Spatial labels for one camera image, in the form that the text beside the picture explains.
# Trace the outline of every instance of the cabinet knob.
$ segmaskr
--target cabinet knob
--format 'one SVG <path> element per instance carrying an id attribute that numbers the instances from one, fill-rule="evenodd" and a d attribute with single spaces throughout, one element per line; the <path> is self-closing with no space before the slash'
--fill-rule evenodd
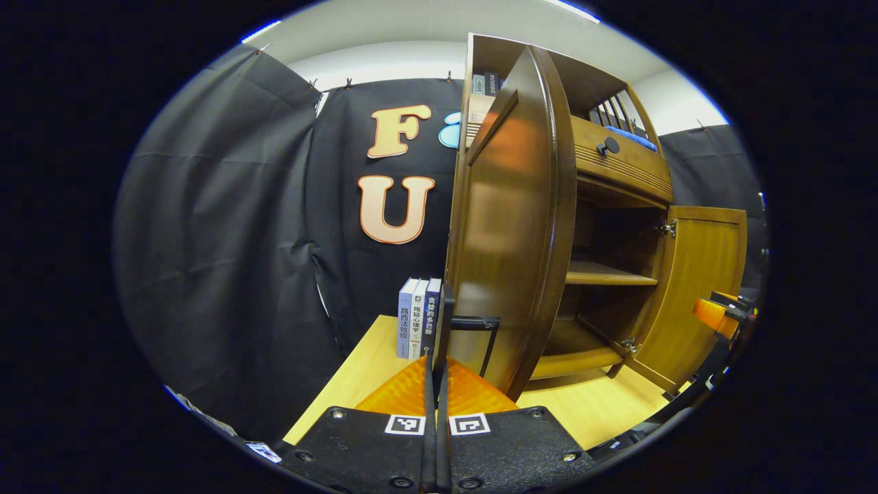
<path id="1" fill-rule="evenodd" d="M 604 139 L 604 142 L 598 143 L 598 153 L 601 156 L 606 156 L 607 151 L 615 154 L 619 152 L 619 143 L 615 141 L 612 137 L 608 137 Z"/>

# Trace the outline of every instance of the blue object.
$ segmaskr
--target blue object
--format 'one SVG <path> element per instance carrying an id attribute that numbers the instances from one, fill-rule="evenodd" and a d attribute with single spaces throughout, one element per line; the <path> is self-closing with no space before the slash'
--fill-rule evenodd
<path id="1" fill-rule="evenodd" d="M 632 141 L 634 141 L 634 142 L 636 142 L 637 144 L 640 144 L 641 146 L 643 146 L 643 147 L 649 149 L 649 150 L 652 151 L 653 153 L 659 150 L 658 148 L 656 148 L 656 145 L 655 145 L 655 144 L 653 144 L 652 142 L 649 142 L 649 141 L 645 140 L 643 137 L 641 137 L 641 136 L 639 136 L 639 135 L 632 134 L 631 132 L 625 132 L 624 130 L 621 130 L 620 128 L 613 127 L 613 126 L 611 126 L 611 125 L 608 125 L 608 126 L 606 126 L 606 127 L 604 127 L 604 128 L 608 128 L 609 130 L 612 130 L 613 132 L 615 132 L 615 133 L 617 133 L 617 134 L 619 134 L 619 135 L 622 135 L 622 136 L 624 136 L 624 137 L 628 137 L 628 138 L 631 139 Z"/>
<path id="2" fill-rule="evenodd" d="M 460 141 L 460 112 L 445 117 L 445 123 L 449 125 L 439 131 L 439 142 L 447 148 L 457 149 Z"/>

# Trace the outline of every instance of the table surface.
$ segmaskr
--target table surface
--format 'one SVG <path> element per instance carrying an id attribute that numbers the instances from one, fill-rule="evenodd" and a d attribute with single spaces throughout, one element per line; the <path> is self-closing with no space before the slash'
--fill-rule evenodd
<path id="1" fill-rule="evenodd" d="M 378 316 L 284 441 L 298 443 L 327 408 L 355 408 L 412 363 L 396 356 L 396 336 L 396 317 Z M 545 406 L 585 449 L 628 431 L 667 405 L 663 390 L 640 374 L 623 367 L 610 379 L 608 369 L 531 381 L 516 404 Z"/>

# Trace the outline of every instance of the black metal plate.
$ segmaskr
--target black metal plate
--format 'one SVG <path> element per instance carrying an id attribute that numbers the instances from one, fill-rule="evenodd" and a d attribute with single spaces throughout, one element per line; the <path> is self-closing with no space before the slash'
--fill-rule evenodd
<path id="1" fill-rule="evenodd" d="M 334 418 L 340 410 L 342 418 Z M 341 492 L 417 493 L 422 435 L 385 433 L 390 415 L 330 407 L 281 465 Z"/>
<path id="2" fill-rule="evenodd" d="M 451 436 L 452 492 L 537 491 L 596 466 L 545 407 L 485 417 L 490 432 Z M 567 454 L 575 459 L 565 461 Z"/>

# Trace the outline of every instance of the orange letter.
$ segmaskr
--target orange letter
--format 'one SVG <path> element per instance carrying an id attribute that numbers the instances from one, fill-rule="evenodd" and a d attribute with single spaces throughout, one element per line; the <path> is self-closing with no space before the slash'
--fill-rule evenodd
<path id="1" fill-rule="evenodd" d="M 408 144 L 399 142 L 399 134 L 405 134 L 411 141 L 418 135 L 418 119 L 426 120 L 431 114 L 427 105 L 403 106 L 374 112 L 372 118 L 375 119 L 375 145 L 366 151 L 366 156 L 383 158 L 405 154 Z M 399 121 L 403 115 L 414 115 L 418 119 L 408 117 Z"/>
<path id="2" fill-rule="evenodd" d="M 357 185 L 363 189 L 360 201 L 360 226 L 366 235 L 383 243 L 411 242 L 424 228 L 424 210 L 427 206 L 427 191 L 435 181 L 428 177 L 406 177 L 402 186 L 408 189 L 408 210 L 406 222 L 392 227 L 384 221 L 384 206 L 387 189 L 393 186 L 393 179 L 380 175 L 360 178 Z"/>

